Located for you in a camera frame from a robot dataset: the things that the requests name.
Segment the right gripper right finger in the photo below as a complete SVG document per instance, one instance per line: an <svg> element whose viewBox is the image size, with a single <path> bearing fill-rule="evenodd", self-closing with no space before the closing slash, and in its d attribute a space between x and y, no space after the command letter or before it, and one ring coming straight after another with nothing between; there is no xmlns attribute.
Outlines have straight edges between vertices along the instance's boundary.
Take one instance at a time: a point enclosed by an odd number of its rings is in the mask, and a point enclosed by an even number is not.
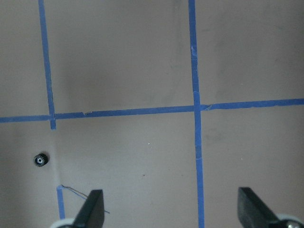
<svg viewBox="0 0 304 228"><path fill-rule="evenodd" d="M244 228L278 228L280 219L249 187L239 187L237 217Z"/></svg>

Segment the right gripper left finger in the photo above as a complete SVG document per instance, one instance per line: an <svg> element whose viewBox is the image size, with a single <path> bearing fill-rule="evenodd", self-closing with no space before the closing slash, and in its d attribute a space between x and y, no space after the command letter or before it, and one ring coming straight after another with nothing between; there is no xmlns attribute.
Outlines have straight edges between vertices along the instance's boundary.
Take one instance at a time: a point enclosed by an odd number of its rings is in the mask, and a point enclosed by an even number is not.
<svg viewBox="0 0 304 228"><path fill-rule="evenodd" d="M92 190L72 223L73 228L102 228L105 219L103 190Z"/></svg>

